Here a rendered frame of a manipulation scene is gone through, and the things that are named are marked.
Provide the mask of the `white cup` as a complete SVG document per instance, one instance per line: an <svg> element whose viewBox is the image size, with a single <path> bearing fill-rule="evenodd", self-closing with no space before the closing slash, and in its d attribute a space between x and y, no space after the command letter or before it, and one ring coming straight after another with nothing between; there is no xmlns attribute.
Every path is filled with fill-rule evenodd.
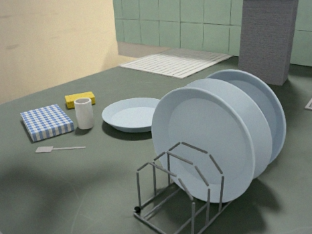
<svg viewBox="0 0 312 234"><path fill-rule="evenodd" d="M76 118L80 129L89 129L94 126L92 102L90 98L79 98L74 101Z"/></svg>

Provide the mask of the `white ribbed draining mat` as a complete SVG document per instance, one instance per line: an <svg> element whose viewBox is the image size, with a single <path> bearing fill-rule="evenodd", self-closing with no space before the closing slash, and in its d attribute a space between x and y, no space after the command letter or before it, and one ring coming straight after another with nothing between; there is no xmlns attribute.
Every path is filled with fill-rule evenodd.
<svg viewBox="0 0 312 234"><path fill-rule="evenodd" d="M117 67L184 79L231 57L233 55L172 48Z"/></svg>

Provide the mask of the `yellow sponge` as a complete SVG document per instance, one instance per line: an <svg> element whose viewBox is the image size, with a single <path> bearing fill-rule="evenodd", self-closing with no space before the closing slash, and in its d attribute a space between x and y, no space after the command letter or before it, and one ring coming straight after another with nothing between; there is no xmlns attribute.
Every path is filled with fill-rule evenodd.
<svg viewBox="0 0 312 234"><path fill-rule="evenodd" d="M92 104L95 104L95 97L92 94L92 92L86 92L86 93L81 93L81 94L74 94L74 95L70 95L70 96L65 96L66 99L66 104L68 109L69 108L75 108L74 106L74 100L79 99L79 98L90 98Z"/></svg>

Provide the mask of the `blue and white checkered towel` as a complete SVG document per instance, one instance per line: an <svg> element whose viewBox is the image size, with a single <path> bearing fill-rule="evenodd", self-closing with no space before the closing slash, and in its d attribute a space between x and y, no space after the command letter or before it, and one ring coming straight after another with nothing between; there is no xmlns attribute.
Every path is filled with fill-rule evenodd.
<svg viewBox="0 0 312 234"><path fill-rule="evenodd" d="M74 130L74 123L57 104L21 113L32 140L38 141Z"/></svg>

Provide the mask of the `grey wire dish rack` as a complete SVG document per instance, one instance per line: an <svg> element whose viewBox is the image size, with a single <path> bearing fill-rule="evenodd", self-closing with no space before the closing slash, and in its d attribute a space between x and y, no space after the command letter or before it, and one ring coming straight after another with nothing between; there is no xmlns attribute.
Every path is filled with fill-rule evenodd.
<svg viewBox="0 0 312 234"><path fill-rule="evenodd" d="M195 146L192 146L190 144L187 144L185 142L182 142L183 145L186 145L190 148L196 149L200 152L203 153L208 153L205 150L202 150L200 148L197 148ZM148 199L147 201L145 201L143 204L141 204L141 194L140 194L140 185L139 185L139 172L136 172L137 175L137 190L138 190L138 198L139 198L139 207L135 207L134 208L134 213L133 215L135 215L136 217L140 218L142 221L144 221L146 224L150 225L152 228L156 229L158 232L160 232L161 234L166 234L165 232L163 232L162 230L160 230L159 228L157 228L156 226L154 226L153 224L151 224L150 222L148 222L147 220L145 220L144 218L146 218L148 215L150 215L153 211L155 211L157 208L159 208L163 203L165 203L167 200L169 200L173 195L175 195L177 192L179 192L182 188L178 188L174 193L172 193L170 196L168 196L164 201L162 201L161 203L159 203L155 208L153 208L151 211L149 211L146 215L144 215L144 218L142 218L140 215L138 215L137 213L140 212L140 208L143 207L144 205L146 205L149 201L151 201L152 199L154 199L157 195L159 195L160 193L162 193L165 189L167 189L168 187L170 187L173 183L170 183L170 175L177 177L176 174L170 172L170 161L169 161L169 155L178 158L186 163L189 163L191 165L193 165L193 162L186 160L178 155L175 155L171 152L166 152L167 155L167 170L156 165L155 161L153 162L146 162L144 165L142 165L141 167L139 167L137 169L137 171L140 171L142 168L144 168L145 166L147 166L148 164L153 166L153 185L154 185L154 196L152 196L150 199ZM219 170L220 174L223 174L222 170L220 169L220 167L218 166L218 164L216 163L216 161L214 160L214 158L212 157L212 155L210 154L209 157L211 158L212 162L215 164L216 168ZM168 173L168 185L163 188L162 190L160 190L158 193L156 193L156 179L155 179L155 167ZM204 178L203 174L200 172L199 168L195 165L194 166L195 169L197 170L198 174L201 176L202 180L205 182L206 186L208 187L209 184L207 182L207 180ZM189 196L189 198L191 200L193 200L192 195L190 194L190 192L188 191L188 189L186 188L186 186L184 185L183 181L178 178L178 181L180 182L180 184L182 185L183 189L185 190L185 192L187 193L187 195ZM195 213L195 203L192 203L192 214L191 214L191 218L185 222L174 234L178 234L190 221L191 221L191 234L194 234L194 220L195 217L207 206L207 211L206 211L206 225L200 230L200 232L198 234L201 234L214 220L215 218L233 201L229 201L227 202L224 207L222 208L222 196L223 196L223 188L224 188L224 176L222 176L222 181L221 181L221 189L220 189L220 204L219 204L219 212L208 222L209 220L209 210L210 210L210 191L211 189L208 189L208 199L207 199L207 203L197 212Z"/></svg>

